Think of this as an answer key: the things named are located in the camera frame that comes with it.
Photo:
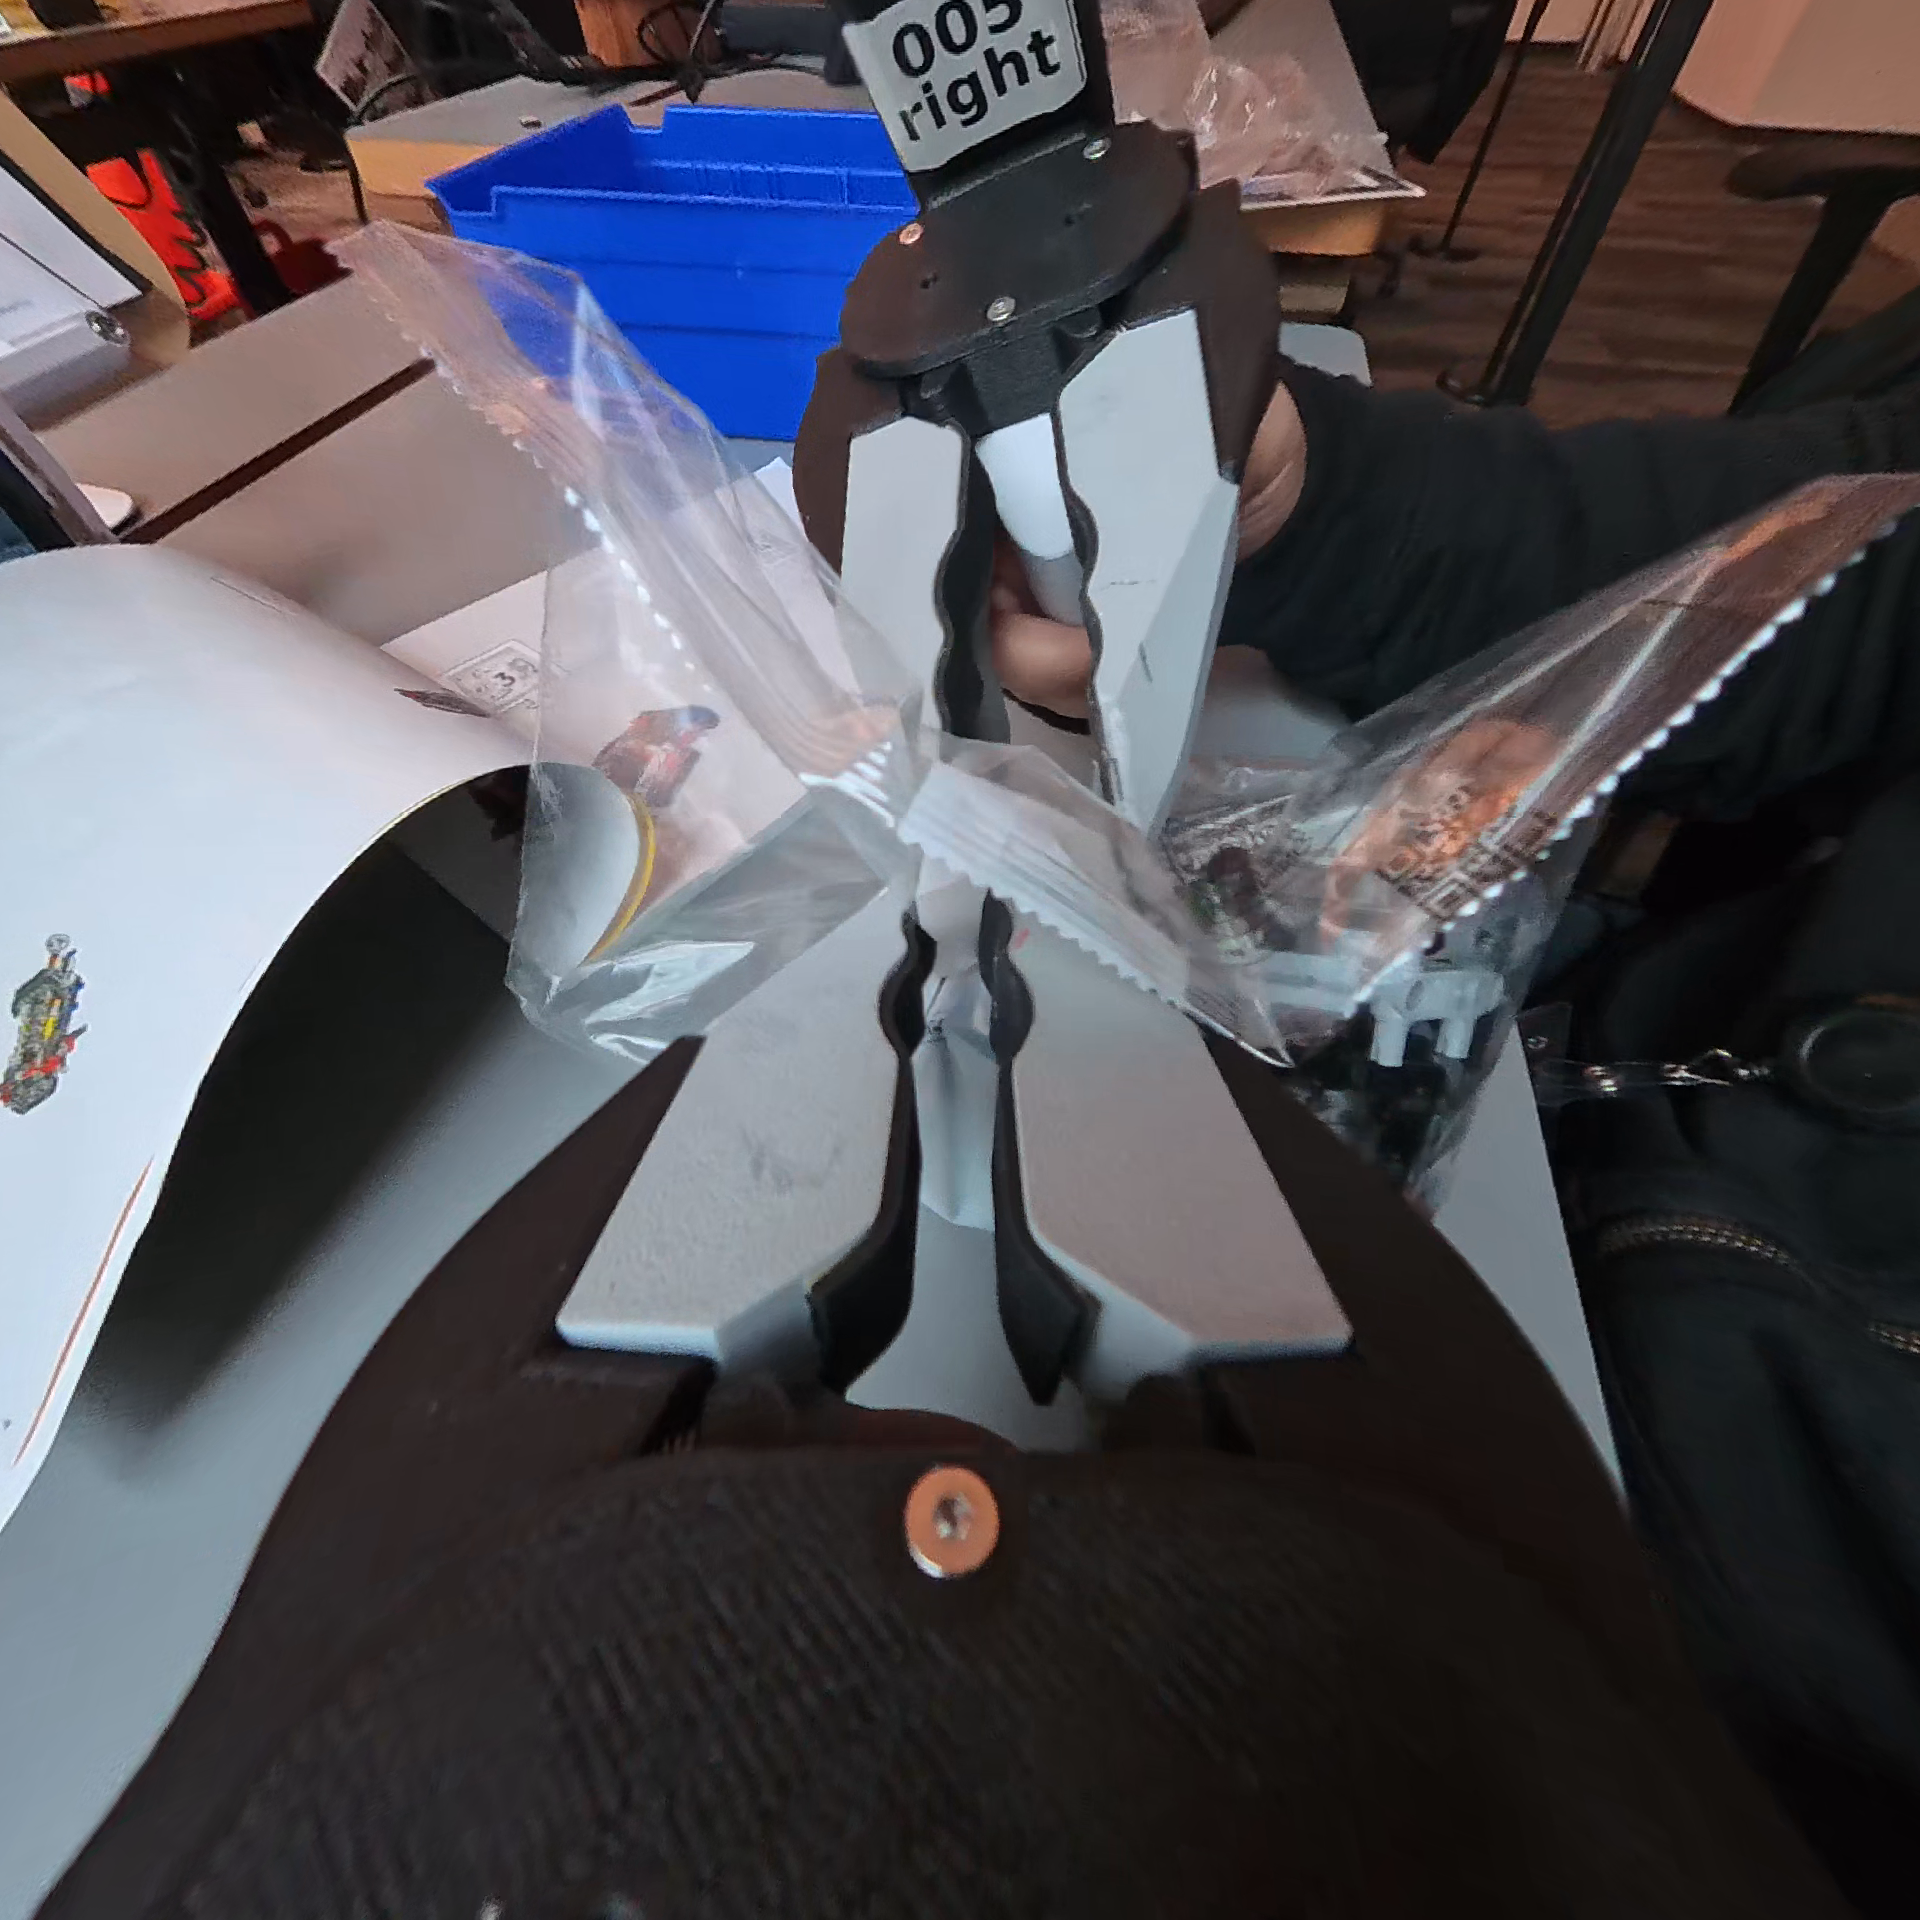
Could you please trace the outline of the blue plastic bin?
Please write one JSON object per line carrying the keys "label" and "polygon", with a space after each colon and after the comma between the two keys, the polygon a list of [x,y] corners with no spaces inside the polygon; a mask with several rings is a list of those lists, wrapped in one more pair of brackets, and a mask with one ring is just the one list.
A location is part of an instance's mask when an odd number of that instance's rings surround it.
{"label": "blue plastic bin", "polygon": [[452,234],[577,274],[740,442],[792,442],[847,286],[919,205],[873,112],[609,104],[426,180]]}

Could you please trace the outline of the person's black jacket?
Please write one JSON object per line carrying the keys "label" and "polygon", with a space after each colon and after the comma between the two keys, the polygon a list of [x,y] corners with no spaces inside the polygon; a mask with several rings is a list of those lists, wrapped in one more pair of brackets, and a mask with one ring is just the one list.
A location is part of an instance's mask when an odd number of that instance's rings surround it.
{"label": "person's black jacket", "polygon": [[[1918,1012],[1918,783],[1688,826],[1575,899],[1528,1063],[1756,1059],[1833,1002]],[[1692,1666],[1862,1915],[1914,1915],[1918,1132],[1759,1090],[1542,1108],[1628,1499]]]}

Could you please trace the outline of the person's right forearm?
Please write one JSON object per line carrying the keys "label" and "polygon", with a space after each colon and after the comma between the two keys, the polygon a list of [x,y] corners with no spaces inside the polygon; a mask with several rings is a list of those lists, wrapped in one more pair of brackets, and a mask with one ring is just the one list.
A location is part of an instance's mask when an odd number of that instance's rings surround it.
{"label": "person's right forearm", "polygon": [[[1248,502],[1218,642],[1374,714],[1533,621],[1820,475],[1912,474],[1914,381],[1770,416],[1546,427],[1284,365],[1302,483]],[[1918,532],[1871,544],[1620,783],[1623,805],[1738,821],[1918,764]]]}

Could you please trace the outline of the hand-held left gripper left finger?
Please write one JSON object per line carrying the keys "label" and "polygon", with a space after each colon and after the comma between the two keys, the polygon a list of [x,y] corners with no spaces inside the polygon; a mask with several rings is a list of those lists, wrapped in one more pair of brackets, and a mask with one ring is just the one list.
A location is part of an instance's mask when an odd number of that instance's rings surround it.
{"label": "hand-held left gripper left finger", "polygon": [[572,1349],[842,1390],[914,1298],[926,935],[853,917],[718,1020],[560,1307]]}

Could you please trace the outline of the cardboard box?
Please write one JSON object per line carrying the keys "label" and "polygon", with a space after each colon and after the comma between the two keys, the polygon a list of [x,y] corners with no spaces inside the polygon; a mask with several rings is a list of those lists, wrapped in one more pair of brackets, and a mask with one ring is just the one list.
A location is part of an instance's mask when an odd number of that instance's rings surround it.
{"label": "cardboard box", "polygon": [[432,178],[606,104],[654,125],[681,100],[681,87],[664,82],[568,87],[513,77],[349,127],[345,147],[370,220],[441,234],[445,214],[430,191]]}

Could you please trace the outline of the white framed panel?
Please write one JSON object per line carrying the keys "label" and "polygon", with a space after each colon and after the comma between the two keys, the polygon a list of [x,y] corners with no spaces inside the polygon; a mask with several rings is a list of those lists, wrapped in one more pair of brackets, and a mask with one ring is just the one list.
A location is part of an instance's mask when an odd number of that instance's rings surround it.
{"label": "white framed panel", "polygon": [[5,405],[30,427],[57,426],[188,349],[184,304],[151,245],[5,98]]}

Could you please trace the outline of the orange fabric item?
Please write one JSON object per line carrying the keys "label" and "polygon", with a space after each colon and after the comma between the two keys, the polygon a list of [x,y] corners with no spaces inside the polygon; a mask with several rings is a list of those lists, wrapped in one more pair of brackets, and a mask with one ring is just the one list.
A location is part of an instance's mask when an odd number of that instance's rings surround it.
{"label": "orange fabric item", "polygon": [[217,327],[254,317],[223,259],[153,151],[95,160],[84,174],[156,254],[190,323]]}

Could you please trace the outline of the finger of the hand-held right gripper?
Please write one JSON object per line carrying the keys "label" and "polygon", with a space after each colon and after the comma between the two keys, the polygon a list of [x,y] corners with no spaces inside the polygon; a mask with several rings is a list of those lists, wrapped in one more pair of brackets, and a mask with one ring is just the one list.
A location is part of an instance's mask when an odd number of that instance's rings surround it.
{"label": "finger of the hand-held right gripper", "polygon": [[1205,699],[1239,510],[1216,458],[1193,311],[1117,328],[1064,381],[1054,414],[1064,492],[1087,528],[1102,794],[1154,834]]}
{"label": "finger of the hand-held right gripper", "polygon": [[958,426],[890,420],[850,442],[840,581],[927,718],[975,741],[1010,735],[992,666],[996,531]]}

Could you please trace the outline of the crumpled clear plastic wrap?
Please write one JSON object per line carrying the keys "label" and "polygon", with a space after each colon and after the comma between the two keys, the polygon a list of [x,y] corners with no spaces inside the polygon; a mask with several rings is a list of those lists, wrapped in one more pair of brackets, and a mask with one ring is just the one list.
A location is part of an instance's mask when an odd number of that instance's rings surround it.
{"label": "crumpled clear plastic wrap", "polygon": [[1343,131],[1286,55],[1200,61],[1182,100],[1200,184],[1250,184],[1256,199],[1319,200],[1396,180],[1380,135]]}

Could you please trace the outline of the person's right hand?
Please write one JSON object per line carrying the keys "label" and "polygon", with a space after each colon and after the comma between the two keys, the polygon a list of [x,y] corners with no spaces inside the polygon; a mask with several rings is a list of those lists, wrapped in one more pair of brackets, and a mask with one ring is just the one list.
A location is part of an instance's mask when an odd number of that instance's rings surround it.
{"label": "person's right hand", "polygon": [[[1308,480],[1308,434],[1286,381],[1271,394],[1239,484],[1237,562],[1279,534]],[[1087,630],[1040,611],[1014,541],[996,534],[990,597],[992,663],[1000,691],[1064,722],[1089,716]]]}

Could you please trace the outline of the black metal stand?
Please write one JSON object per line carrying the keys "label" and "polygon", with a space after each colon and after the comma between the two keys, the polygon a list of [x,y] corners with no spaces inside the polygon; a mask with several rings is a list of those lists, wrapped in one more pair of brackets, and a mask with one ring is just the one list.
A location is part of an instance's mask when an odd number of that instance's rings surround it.
{"label": "black metal stand", "polygon": [[1503,327],[1476,375],[1449,370],[1437,388],[1471,407],[1527,405],[1580,284],[1688,60],[1712,2],[1653,2],[1616,69],[1567,191],[1532,259]]}

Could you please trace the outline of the black badge reel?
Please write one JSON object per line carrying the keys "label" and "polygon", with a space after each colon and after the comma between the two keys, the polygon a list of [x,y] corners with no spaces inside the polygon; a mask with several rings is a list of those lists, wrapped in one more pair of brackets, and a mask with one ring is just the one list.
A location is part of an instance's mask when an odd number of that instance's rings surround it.
{"label": "black badge reel", "polygon": [[1538,1107],[1655,1096],[1666,1093],[1759,1090],[1861,1134],[1918,1132],[1918,1012],[1890,998],[1849,998],[1792,1018],[1764,1056],[1706,1047],[1679,1063],[1575,1063],[1536,1059]]}

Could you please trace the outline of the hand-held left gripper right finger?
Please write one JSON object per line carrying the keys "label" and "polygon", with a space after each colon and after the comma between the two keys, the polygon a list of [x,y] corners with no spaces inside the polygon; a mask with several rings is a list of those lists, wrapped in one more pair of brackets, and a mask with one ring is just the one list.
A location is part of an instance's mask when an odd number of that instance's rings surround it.
{"label": "hand-held left gripper right finger", "polygon": [[990,896],[999,1323],[1025,1394],[1343,1352],[1352,1325],[1205,1030]]}

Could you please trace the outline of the white instruction booklet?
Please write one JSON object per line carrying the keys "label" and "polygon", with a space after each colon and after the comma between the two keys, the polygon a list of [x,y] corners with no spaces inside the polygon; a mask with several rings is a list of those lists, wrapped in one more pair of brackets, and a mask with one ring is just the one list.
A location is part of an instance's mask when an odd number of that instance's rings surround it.
{"label": "white instruction booklet", "polygon": [[535,768],[513,992],[636,1061],[788,966],[895,964],[909,884],[801,794],[895,663],[788,495],[701,438],[622,458],[568,484],[592,557],[500,716],[197,559],[5,565],[5,1518],[256,984],[421,806]]}

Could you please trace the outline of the clear plastic bag of lego pieces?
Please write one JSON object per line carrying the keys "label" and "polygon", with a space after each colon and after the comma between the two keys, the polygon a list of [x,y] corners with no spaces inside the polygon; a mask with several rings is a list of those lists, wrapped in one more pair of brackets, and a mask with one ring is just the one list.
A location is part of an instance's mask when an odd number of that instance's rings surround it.
{"label": "clear plastic bag of lego pieces", "polygon": [[[728,458],[577,274],[396,223],[336,256],[564,502],[577,477],[618,492],[623,448],[704,442]],[[860,850],[874,869],[887,831],[1140,992],[1290,1063],[1436,935],[1509,896],[1869,538],[1912,515],[1914,470],[1820,475],[1358,719],[1256,650],[1218,642],[1234,547],[1154,834],[1102,794],[1089,716],[1064,722],[999,687],[1008,741],[953,735],[887,640],[895,691],[855,701],[853,765],[801,794],[824,798],[853,843],[853,810],[873,816]],[[592,541],[576,559],[590,557]]]}

